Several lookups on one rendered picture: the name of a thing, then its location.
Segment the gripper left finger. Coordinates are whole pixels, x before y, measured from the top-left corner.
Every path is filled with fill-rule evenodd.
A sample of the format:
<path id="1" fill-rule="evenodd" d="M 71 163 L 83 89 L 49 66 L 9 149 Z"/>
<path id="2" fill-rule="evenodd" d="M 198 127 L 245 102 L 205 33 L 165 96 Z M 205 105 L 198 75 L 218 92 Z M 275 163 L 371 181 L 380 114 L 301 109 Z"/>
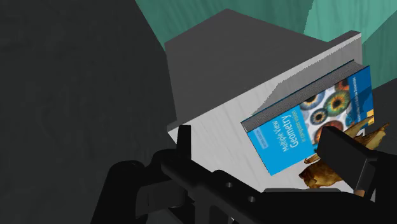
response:
<path id="1" fill-rule="evenodd" d="M 265 224 L 263 194 L 191 159 L 191 127 L 178 128 L 174 149 L 156 152 L 148 166 L 135 160 L 111 166 L 90 224 L 146 224 L 166 210 L 178 224 Z"/>

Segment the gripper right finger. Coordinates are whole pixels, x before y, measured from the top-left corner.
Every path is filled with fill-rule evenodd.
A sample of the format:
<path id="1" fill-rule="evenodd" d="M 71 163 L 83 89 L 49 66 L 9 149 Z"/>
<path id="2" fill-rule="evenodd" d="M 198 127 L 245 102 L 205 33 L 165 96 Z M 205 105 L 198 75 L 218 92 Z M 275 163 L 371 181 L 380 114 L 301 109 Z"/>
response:
<path id="1" fill-rule="evenodd" d="M 397 224 L 397 155 L 369 150 L 335 127 L 322 130 L 317 154 L 362 197 L 328 193 L 345 224 Z"/>

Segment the brown yellow crumpled object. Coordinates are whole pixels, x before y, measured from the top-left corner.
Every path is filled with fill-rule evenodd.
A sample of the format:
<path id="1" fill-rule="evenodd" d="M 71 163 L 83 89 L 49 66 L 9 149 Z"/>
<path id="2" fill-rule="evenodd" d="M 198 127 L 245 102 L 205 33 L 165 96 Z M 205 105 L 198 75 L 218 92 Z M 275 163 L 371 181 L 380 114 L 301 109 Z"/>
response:
<path id="1" fill-rule="evenodd" d="M 313 156 L 306 158 L 307 167 L 298 175 L 309 188 L 321 188 L 344 181 L 354 190 L 367 190 L 375 176 L 376 150 L 386 136 L 388 123 L 367 135 L 358 135 L 372 117 L 345 131 L 334 126 L 322 129 Z"/>

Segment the white grey table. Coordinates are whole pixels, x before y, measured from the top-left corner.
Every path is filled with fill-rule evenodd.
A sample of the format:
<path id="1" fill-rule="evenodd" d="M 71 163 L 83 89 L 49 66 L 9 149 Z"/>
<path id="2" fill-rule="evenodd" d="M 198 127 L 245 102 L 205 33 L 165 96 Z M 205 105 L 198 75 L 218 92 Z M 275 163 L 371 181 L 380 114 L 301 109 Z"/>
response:
<path id="1" fill-rule="evenodd" d="M 361 33 L 321 41 L 225 9 L 166 42 L 176 121 L 192 129 L 192 159 L 258 191 L 303 188 L 299 162 L 271 176 L 242 121 L 346 62 L 362 63 Z"/>

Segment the blue book with eye pictures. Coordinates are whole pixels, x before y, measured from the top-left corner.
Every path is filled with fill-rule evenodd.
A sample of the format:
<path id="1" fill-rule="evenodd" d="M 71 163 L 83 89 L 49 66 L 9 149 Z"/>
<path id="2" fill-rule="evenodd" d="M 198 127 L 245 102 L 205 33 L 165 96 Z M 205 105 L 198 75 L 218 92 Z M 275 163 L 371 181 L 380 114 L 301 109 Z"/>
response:
<path id="1" fill-rule="evenodd" d="M 313 155 L 323 127 L 345 131 L 365 118 L 373 122 L 370 66 L 349 61 L 242 121 L 273 176 Z"/>

